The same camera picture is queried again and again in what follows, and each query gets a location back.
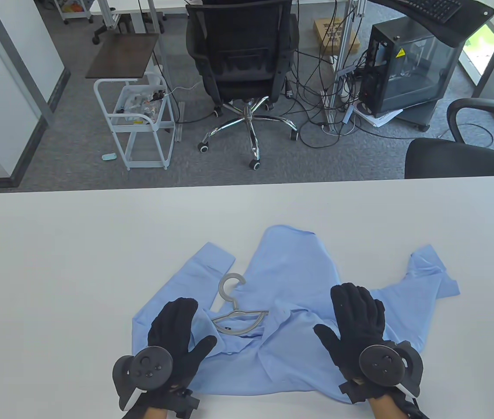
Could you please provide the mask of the person's right hand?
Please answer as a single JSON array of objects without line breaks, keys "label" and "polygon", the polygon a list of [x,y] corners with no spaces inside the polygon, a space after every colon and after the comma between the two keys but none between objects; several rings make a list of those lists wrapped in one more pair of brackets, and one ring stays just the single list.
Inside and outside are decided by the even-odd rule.
[{"label": "person's right hand", "polygon": [[330,290],[339,335],[324,324],[313,328],[333,363],[347,380],[364,381],[360,355],[368,347],[384,343],[385,308],[367,288],[353,283],[335,285]]}]

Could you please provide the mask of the person's left hand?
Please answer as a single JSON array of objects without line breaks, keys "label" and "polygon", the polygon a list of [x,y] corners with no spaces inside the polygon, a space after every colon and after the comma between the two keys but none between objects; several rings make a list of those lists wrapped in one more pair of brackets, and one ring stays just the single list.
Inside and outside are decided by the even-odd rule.
[{"label": "person's left hand", "polygon": [[151,324],[148,345],[164,348],[173,359],[172,373],[158,392],[187,387],[217,344],[217,337],[208,335],[189,349],[192,320],[198,307],[197,300],[181,297],[168,302]]}]

